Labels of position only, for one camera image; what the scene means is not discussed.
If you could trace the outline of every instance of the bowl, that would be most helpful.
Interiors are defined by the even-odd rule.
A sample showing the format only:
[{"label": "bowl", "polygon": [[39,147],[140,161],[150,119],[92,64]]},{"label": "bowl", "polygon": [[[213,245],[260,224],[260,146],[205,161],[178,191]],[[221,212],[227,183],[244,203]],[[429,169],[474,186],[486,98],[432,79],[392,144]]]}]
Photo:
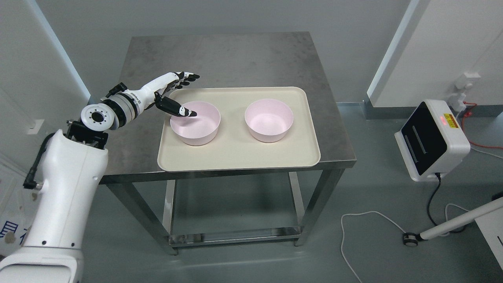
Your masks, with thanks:
[{"label": "bowl", "polygon": [[281,140],[293,124],[293,112],[276,99],[260,99],[251,103],[244,113],[250,134],[264,143]]},{"label": "bowl", "polygon": [[202,146],[212,141],[220,125],[220,112],[211,103],[191,101],[182,105],[196,111],[196,117],[176,117],[170,119],[171,129],[180,139],[191,146]]}]

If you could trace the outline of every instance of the stainless steel table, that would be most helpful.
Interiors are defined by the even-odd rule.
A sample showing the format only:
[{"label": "stainless steel table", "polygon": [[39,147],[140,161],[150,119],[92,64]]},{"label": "stainless steel table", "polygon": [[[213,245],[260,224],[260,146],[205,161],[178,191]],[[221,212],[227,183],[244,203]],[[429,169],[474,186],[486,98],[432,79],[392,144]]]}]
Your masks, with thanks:
[{"label": "stainless steel table", "polygon": [[[133,37],[120,81],[130,89],[138,89],[162,74],[182,70],[201,75],[189,86],[193,88],[302,88],[307,94],[321,152],[319,163],[311,168],[165,172],[157,165],[165,114],[151,109],[127,126],[110,132],[107,144],[109,163],[101,184],[108,186],[169,254],[177,254],[176,247],[207,244],[279,239],[295,239],[296,246],[304,244],[344,169],[351,168],[356,162],[309,33]],[[306,170],[322,170],[322,174],[304,211],[296,172]],[[295,227],[171,235],[171,226],[164,228],[132,184],[275,172],[289,174],[297,210],[298,225]],[[176,181],[168,181],[168,201],[174,201],[175,185]],[[168,217],[172,218],[173,211],[170,213]]]}]

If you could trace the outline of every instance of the red light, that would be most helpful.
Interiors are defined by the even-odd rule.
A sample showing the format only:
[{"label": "red light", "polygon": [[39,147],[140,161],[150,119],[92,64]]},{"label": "red light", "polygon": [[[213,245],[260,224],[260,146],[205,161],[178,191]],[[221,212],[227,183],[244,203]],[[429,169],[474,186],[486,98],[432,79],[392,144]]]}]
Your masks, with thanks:
[{"label": "red light", "polygon": [[440,116],[440,120],[442,120],[442,123],[447,126],[447,121],[444,116]]}]

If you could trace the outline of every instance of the white pole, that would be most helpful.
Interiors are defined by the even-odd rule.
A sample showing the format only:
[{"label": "white pole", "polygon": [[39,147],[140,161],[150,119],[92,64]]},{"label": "white pole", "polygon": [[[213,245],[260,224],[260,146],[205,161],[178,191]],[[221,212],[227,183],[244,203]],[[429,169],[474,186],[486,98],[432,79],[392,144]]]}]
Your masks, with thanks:
[{"label": "white pole", "polygon": [[456,218],[446,221],[438,226],[428,229],[420,234],[421,238],[424,240],[430,240],[439,235],[445,234],[463,225],[466,225],[475,220],[475,218],[485,215],[487,213],[493,212],[499,208],[503,207],[503,197],[493,200],[490,203],[484,204],[483,206],[477,207],[465,214],[462,214]]}]

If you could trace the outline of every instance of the floor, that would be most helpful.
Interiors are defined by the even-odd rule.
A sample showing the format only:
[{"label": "floor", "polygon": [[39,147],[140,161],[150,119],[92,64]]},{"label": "floor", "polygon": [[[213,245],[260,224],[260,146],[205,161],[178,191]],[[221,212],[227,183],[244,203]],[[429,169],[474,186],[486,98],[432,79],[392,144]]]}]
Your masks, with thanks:
[{"label": "floor", "polygon": [[[416,183],[406,171],[393,134],[405,120],[365,120],[355,104],[339,104],[357,163],[346,170],[307,243],[248,243],[180,249],[169,256],[105,187],[94,198],[83,243],[84,282],[358,282],[341,256],[341,215],[377,210],[410,232],[432,227],[426,203],[436,183]],[[469,118],[467,135],[501,144],[503,115]],[[433,199],[467,209],[503,190],[503,160],[470,152],[447,175]],[[320,172],[299,173],[308,199]],[[175,233],[288,226],[295,212],[286,174],[187,180],[177,189]],[[162,217],[165,182],[137,183]],[[450,210],[450,216],[461,211]],[[344,252],[363,282],[502,282],[503,271],[476,224],[460,234],[410,248],[401,231],[381,216],[344,218]]]}]

